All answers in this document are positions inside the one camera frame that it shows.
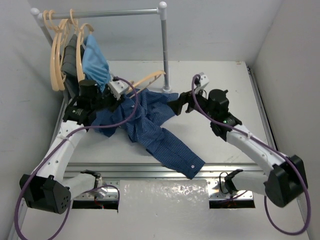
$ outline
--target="gray garment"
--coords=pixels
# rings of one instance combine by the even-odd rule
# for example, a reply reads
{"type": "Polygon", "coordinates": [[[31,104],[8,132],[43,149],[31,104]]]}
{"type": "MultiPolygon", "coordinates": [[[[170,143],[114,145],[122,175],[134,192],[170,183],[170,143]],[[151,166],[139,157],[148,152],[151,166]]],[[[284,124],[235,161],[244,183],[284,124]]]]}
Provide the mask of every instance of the gray garment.
{"type": "MultiPolygon", "coordinates": [[[[79,84],[77,78],[77,65],[76,65],[76,47],[77,47],[77,39],[78,36],[74,34],[68,45],[64,50],[64,58],[62,61],[61,71],[66,75],[66,85],[68,90],[70,91],[70,95],[73,98],[75,95],[79,94],[79,84]]],[[[84,56],[85,49],[81,45],[81,60],[84,56]]]]}

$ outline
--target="wooden hanger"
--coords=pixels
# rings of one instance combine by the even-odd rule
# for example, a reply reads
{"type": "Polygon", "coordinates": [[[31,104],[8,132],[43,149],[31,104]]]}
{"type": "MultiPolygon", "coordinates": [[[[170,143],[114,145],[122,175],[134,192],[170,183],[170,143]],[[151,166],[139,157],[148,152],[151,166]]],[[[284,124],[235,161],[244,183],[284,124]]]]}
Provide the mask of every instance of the wooden hanger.
{"type": "Polygon", "coordinates": [[[79,29],[79,35],[76,41],[76,54],[75,54],[75,61],[76,61],[76,75],[78,78],[78,82],[85,79],[85,74],[82,69],[82,62],[81,62],[81,45],[85,39],[85,27],[87,27],[89,34],[92,34],[94,28],[89,23],[84,23],[79,29]]]}
{"type": "Polygon", "coordinates": [[[68,36],[71,30],[71,21],[69,19],[63,19],[62,24],[60,25],[59,33],[56,34],[56,47],[54,54],[54,69],[56,75],[56,81],[59,86],[59,90],[63,91],[65,89],[64,81],[66,80],[66,76],[61,72],[61,65],[64,59],[65,47],[67,44],[68,36]],[[63,51],[60,60],[60,48],[63,46],[63,51]]]}
{"type": "Polygon", "coordinates": [[[53,13],[55,13],[54,10],[50,10],[50,11],[44,10],[43,11],[43,21],[44,21],[45,26],[48,29],[53,30],[55,32],[55,36],[54,36],[54,39],[52,42],[52,47],[51,47],[51,55],[50,55],[50,80],[51,80],[52,89],[54,91],[59,91],[60,86],[58,85],[58,82],[57,82],[57,75],[56,75],[56,69],[55,69],[55,53],[56,53],[56,46],[57,46],[57,36],[58,36],[59,30],[60,30],[60,26],[63,23],[63,20],[60,21],[59,26],[54,25],[51,20],[50,21],[51,25],[50,25],[47,21],[47,15],[49,15],[49,19],[51,19],[51,15],[53,13]]]}
{"type": "MultiPolygon", "coordinates": [[[[147,87],[149,87],[151,84],[153,84],[158,78],[160,78],[161,75],[165,75],[166,72],[165,71],[162,71],[162,70],[159,70],[159,71],[155,71],[151,74],[149,74],[148,76],[142,78],[140,81],[132,84],[134,86],[134,88],[138,87],[140,84],[148,81],[149,79],[153,78],[153,80],[151,80],[149,82],[149,84],[147,86],[145,86],[144,88],[140,89],[139,91],[137,91],[136,93],[140,93],[142,90],[146,89],[147,87]]],[[[129,89],[126,93],[129,94],[131,93],[132,89],[129,89]]]]}

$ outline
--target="light blue cloth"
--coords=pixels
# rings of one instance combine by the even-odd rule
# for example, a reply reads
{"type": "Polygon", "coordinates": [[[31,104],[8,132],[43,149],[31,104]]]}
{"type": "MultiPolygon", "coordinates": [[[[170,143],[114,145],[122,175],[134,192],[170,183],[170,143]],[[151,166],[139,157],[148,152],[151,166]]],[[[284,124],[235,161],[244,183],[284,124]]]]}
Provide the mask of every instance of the light blue cloth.
{"type": "Polygon", "coordinates": [[[107,60],[92,34],[89,34],[83,43],[85,50],[82,58],[82,70],[85,73],[85,78],[95,80],[103,92],[111,79],[107,60]]]}

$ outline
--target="metal pole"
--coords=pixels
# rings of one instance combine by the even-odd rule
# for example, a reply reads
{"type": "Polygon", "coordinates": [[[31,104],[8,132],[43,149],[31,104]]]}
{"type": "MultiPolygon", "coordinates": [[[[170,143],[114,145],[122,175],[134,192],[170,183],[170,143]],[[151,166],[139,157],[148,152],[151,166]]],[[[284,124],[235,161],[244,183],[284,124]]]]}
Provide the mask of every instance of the metal pole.
{"type": "MultiPolygon", "coordinates": [[[[157,8],[151,9],[137,9],[137,10],[108,10],[108,11],[84,11],[74,12],[72,17],[74,19],[84,18],[98,18],[98,17],[111,17],[111,16],[130,16],[130,15],[148,15],[157,14],[157,8]]],[[[70,19],[70,13],[54,13],[52,19],[70,19]]]]}
{"type": "Polygon", "coordinates": [[[38,26],[41,28],[46,40],[48,41],[48,43],[50,44],[50,47],[51,47],[52,43],[53,43],[53,39],[52,39],[47,27],[45,26],[44,19],[42,17],[42,13],[40,13],[38,8],[31,8],[30,12],[31,12],[32,16],[34,17],[38,26]]]}
{"type": "MultiPolygon", "coordinates": [[[[28,206],[26,204],[26,201],[25,199],[23,198],[21,200],[21,203],[20,203],[20,208],[19,208],[19,226],[22,226],[23,223],[24,223],[24,220],[25,220],[25,217],[26,217],[26,214],[27,214],[27,210],[28,210],[28,206]]],[[[18,234],[17,234],[17,231],[16,231],[16,228],[15,228],[15,223],[12,224],[11,226],[11,229],[10,229],[10,233],[9,233],[9,236],[7,238],[7,240],[18,240],[20,239],[18,234]]]]}
{"type": "Polygon", "coordinates": [[[168,45],[167,45],[167,4],[162,1],[159,3],[158,14],[161,20],[161,33],[162,33],[162,49],[163,49],[163,70],[164,86],[162,90],[166,93],[171,92],[171,86],[169,82],[169,66],[168,66],[168,45]]]}
{"type": "Polygon", "coordinates": [[[170,92],[171,87],[169,84],[169,66],[168,66],[168,51],[167,51],[167,21],[161,21],[161,30],[162,30],[162,48],[163,48],[163,70],[165,71],[164,75],[164,86],[162,90],[164,92],[170,92]]]}

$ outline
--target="white panel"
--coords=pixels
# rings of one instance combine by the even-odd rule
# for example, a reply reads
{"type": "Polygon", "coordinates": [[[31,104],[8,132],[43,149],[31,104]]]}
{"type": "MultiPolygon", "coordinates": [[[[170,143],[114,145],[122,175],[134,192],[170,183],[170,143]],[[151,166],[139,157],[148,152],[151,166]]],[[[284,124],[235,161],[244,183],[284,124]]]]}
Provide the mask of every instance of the white panel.
{"type": "MultiPolygon", "coordinates": [[[[129,81],[138,81],[151,72],[162,69],[161,62],[154,61],[112,61],[110,69],[115,75],[129,81]]],[[[170,61],[169,77],[173,92],[191,90],[192,77],[204,72],[210,80],[206,87],[228,89],[229,109],[243,121],[258,138],[266,141],[258,106],[244,62],[221,61],[170,61]]],[[[163,78],[157,80],[149,89],[162,89],[163,78]]],[[[182,140],[192,151],[207,163],[252,163],[244,153],[231,144],[216,137],[210,122],[200,113],[193,111],[174,116],[162,127],[168,129],[182,140]]],[[[138,143],[132,143],[122,129],[117,129],[110,138],[93,130],[79,142],[71,158],[74,163],[158,163],[138,143]]]]}
{"type": "MultiPolygon", "coordinates": [[[[57,12],[156,8],[161,0],[28,0],[57,12]]],[[[180,61],[252,64],[282,0],[167,0],[168,57],[180,61]]],[[[161,60],[156,15],[82,19],[109,60],[161,60]]]]}
{"type": "Polygon", "coordinates": [[[0,239],[6,239],[23,174],[45,156],[61,93],[49,79],[50,46],[27,1],[0,2],[0,239]]]}
{"type": "Polygon", "coordinates": [[[254,66],[279,149],[304,161],[313,204],[310,239],[320,239],[319,16],[319,0],[285,0],[254,66]]]}
{"type": "MultiPolygon", "coordinates": [[[[306,233],[292,237],[268,222],[263,198],[255,194],[256,208],[209,209],[204,180],[120,181],[116,210],[74,209],[56,240],[308,240],[306,233]]],[[[285,208],[270,205],[275,222],[287,231],[303,224],[296,201],[285,208]]],[[[60,226],[63,215],[28,209],[22,232],[43,240],[60,226]]]]}

